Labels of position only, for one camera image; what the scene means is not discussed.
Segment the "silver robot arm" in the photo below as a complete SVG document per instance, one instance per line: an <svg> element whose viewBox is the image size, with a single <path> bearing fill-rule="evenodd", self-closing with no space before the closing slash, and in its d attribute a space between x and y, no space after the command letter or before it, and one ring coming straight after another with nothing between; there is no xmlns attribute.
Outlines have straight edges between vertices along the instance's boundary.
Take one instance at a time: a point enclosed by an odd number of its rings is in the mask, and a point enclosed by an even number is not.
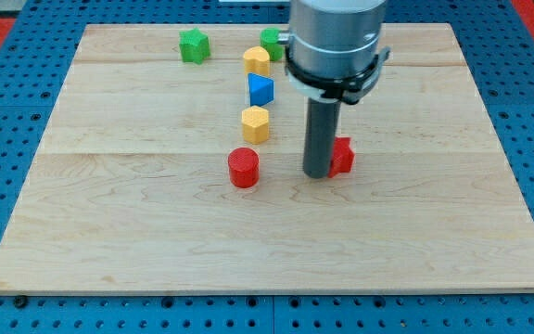
<svg viewBox="0 0 534 334"><path fill-rule="evenodd" d="M325 79L353 77L373 62L386 0L291 0L277 42L287 60Z"/></svg>

